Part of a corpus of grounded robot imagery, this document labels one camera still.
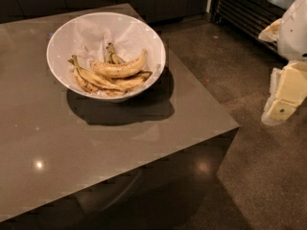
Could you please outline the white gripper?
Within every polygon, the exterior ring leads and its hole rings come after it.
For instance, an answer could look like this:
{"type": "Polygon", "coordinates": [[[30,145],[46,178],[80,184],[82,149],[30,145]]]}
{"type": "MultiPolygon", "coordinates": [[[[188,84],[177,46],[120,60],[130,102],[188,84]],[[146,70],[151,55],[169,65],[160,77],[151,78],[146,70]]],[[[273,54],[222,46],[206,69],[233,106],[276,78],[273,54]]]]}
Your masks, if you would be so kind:
{"type": "Polygon", "coordinates": [[[271,74],[270,97],[261,117],[263,124],[285,123],[307,98],[307,0],[295,0],[258,38],[277,41],[277,52],[290,62],[271,74]]]}

